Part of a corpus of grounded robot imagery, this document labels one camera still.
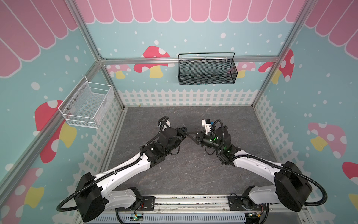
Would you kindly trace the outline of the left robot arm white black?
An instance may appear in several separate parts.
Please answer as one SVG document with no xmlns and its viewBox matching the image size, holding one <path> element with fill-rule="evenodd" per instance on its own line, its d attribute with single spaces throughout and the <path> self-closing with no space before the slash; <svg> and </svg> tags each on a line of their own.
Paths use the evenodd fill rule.
<svg viewBox="0 0 358 224">
<path fill-rule="evenodd" d="M 116 187 L 158 165 L 172 154 L 186 138 L 186 127 L 167 127 L 158 135 L 158 140 L 140 147 L 140 152 L 128 161 L 100 174 L 84 174 L 76 188 L 74 197 L 83 222 L 90 222 L 106 209 L 128 208 L 136 210 L 143 200 L 135 187 L 123 190 L 119 195 L 113 191 Z"/>
</svg>

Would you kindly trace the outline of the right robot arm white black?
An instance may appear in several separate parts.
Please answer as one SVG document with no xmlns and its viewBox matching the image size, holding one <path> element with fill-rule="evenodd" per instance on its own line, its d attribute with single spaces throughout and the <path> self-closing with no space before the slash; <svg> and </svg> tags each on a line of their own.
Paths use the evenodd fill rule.
<svg viewBox="0 0 358 224">
<path fill-rule="evenodd" d="M 213 149 L 223 164 L 249 170 L 268 181 L 270 186 L 249 186 L 240 197 L 242 206 L 252 210 L 259 204 L 282 204 L 294 212 L 300 212 L 312 187 L 301 177 L 299 168 L 291 163 L 279 164 L 248 154 L 231 143 L 227 127 L 215 132 L 189 132 L 188 136 L 199 146 Z"/>
</svg>

